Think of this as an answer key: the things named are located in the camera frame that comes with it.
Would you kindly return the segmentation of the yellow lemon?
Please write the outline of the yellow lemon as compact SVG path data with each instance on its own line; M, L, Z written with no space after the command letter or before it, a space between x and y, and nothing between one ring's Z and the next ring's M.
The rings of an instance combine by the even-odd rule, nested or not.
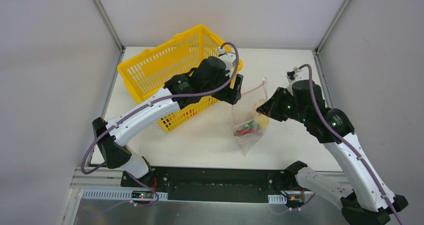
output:
M261 127L261 129L265 130L268 127L268 124L270 122L270 118L260 114L257 118L256 121L258 123L258 125Z

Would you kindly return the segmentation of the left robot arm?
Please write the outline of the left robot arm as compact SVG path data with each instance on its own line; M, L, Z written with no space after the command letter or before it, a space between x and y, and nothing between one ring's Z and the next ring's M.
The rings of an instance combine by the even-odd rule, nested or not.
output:
M109 120L102 117L93 120L94 144L104 165L131 174L140 187L149 186L153 180L150 165L130 150L128 142L157 120L197 104L204 97L236 104L241 98L243 81L243 76L237 74L238 66L234 52L210 56L198 67L174 75L149 99L128 112Z

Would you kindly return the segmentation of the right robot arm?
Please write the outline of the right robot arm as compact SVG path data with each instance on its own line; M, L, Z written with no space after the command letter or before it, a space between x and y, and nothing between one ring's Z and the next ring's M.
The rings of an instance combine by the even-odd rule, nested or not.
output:
M296 161L285 170L283 181L288 189L313 191L336 206L351 225L385 225L392 214L408 206L407 199L393 193L378 176L352 123L340 109L326 106L316 83L300 80L278 87L257 112L280 122L291 119L302 123L331 153L349 181L349 186L344 186Z

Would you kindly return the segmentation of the dark green cucumber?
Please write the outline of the dark green cucumber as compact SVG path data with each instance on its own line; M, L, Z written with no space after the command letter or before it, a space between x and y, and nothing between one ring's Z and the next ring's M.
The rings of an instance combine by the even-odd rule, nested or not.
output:
M245 130L245 129L254 128L256 126L256 124L257 123L256 123L255 120L246 121L240 126L240 129Z

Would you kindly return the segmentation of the clear zip top bag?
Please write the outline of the clear zip top bag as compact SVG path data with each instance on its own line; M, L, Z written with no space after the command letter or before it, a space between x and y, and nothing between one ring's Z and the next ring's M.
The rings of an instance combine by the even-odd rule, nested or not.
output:
M231 107L232 133L244 157L262 139L268 128L270 119L257 112L257 108L268 98L268 81L263 78L258 86L242 92L241 99Z

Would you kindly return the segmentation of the red chili pepper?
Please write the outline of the red chili pepper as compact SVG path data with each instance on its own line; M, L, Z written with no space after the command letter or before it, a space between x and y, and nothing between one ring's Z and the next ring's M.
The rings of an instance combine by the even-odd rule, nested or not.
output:
M236 137L242 137L248 134L257 134L257 133L258 133L258 130L256 128L250 127L250 128L239 129L234 133L234 135Z

